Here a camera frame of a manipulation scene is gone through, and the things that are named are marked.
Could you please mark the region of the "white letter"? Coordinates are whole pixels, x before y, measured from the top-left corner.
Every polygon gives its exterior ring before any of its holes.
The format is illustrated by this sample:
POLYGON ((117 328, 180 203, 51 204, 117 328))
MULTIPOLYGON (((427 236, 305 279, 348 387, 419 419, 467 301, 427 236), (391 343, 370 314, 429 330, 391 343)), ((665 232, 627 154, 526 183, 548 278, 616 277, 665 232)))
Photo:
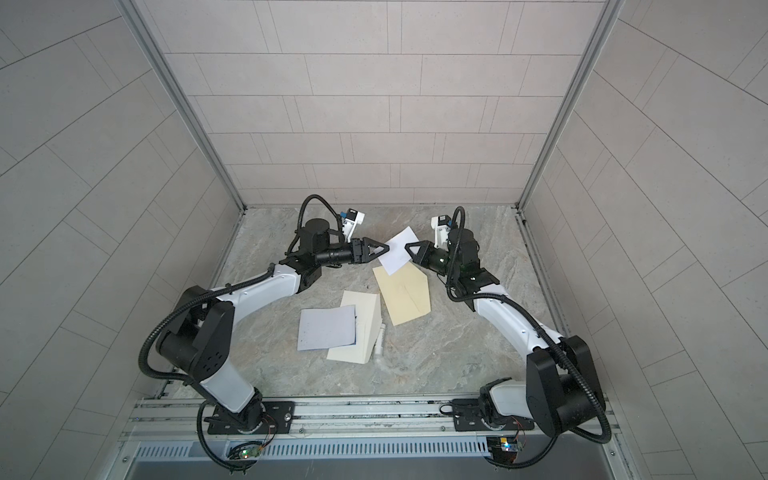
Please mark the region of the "white letter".
POLYGON ((406 245, 417 241, 417 236, 412 228, 408 226, 386 242, 389 250, 379 260, 388 275, 394 275, 411 261, 406 245))

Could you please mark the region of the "yellow manila envelope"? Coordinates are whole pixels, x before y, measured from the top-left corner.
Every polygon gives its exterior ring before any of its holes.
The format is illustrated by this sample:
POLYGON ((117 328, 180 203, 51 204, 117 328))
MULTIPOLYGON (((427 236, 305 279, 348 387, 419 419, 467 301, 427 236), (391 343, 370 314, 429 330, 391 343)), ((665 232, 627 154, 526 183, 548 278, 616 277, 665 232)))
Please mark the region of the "yellow manila envelope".
POLYGON ((392 324, 397 326, 431 312, 427 276, 413 263, 389 275, 383 266, 373 269, 392 324))

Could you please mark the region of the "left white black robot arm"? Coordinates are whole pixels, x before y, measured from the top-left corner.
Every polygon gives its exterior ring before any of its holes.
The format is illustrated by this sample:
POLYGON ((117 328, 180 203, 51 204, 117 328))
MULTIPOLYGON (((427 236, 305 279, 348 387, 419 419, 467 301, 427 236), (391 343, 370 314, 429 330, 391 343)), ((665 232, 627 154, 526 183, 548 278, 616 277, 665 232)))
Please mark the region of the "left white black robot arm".
POLYGON ((265 422, 262 394, 229 360, 236 325, 276 300, 308 289, 330 265, 366 264, 390 250, 368 237, 333 230, 323 218, 300 224, 286 257, 259 276, 219 290, 188 289, 144 341, 140 371, 190 385, 211 401, 214 420, 228 432, 252 433, 265 422))

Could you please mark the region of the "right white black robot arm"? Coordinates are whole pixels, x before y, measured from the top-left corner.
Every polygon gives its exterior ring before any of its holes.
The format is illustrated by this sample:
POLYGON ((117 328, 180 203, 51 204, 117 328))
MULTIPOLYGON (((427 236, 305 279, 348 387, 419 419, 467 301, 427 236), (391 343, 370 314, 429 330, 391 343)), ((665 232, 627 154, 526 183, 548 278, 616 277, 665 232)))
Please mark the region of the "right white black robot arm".
POLYGON ((572 432, 595 443, 612 438, 591 351, 578 336, 565 337, 540 323, 481 266, 470 230, 448 233, 446 247, 424 240, 405 246, 416 265, 445 277, 448 298, 489 321, 526 362, 525 390, 507 380, 481 388, 481 417, 500 427, 514 417, 531 419, 551 438, 572 432))

